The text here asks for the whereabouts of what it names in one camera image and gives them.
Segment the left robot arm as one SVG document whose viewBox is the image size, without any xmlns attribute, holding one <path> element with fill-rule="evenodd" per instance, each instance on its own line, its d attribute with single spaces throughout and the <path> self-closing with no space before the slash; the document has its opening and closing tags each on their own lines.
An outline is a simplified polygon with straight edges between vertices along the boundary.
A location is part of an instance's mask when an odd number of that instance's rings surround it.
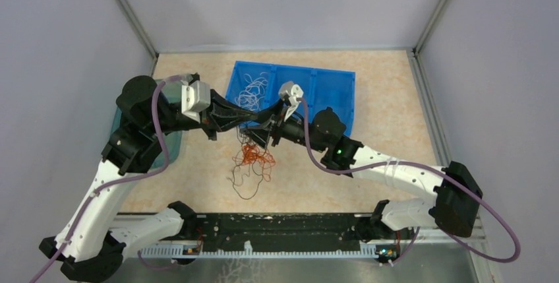
<svg viewBox="0 0 559 283">
<path fill-rule="evenodd" d="M 40 243 L 51 263 L 77 282 L 103 282 L 123 262 L 161 239 L 198 234 L 193 209 L 176 201 L 161 212 L 121 230 L 110 228 L 136 184 L 162 173 L 170 163 L 168 133 L 202 129 L 209 139 L 257 118 L 221 97 L 197 74 L 161 81 L 149 76 L 127 81 L 116 100 L 120 126 L 102 150 L 96 175 L 68 224 Z"/>
</svg>

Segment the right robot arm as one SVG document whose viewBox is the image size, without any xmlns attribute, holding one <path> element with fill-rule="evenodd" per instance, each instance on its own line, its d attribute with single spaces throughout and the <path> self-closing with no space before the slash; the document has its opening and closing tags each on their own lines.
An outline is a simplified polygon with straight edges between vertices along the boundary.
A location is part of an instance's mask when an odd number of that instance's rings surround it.
<svg viewBox="0 0 559 283">
<path fill-rule="evenodd" d="M 282 101 L 261 112 L 267 122 L 242 130 L 260 146 L 294 142 L 308 152 L 322 152 L 319 169 L 336 175 L 375 181 L 414 197 L 411 200 L 380 201 L 371 220 L 379 238 L 412 227 L 437 227 L 447 234 L 470 237 L 483 193 L 467 166 L 451 161 L 447 166 L 428 166 L 383 154 L 345 135 L 346 126 L 330 107 L 308 122 L 294 113 L 285 117 Z"/>
</svg>

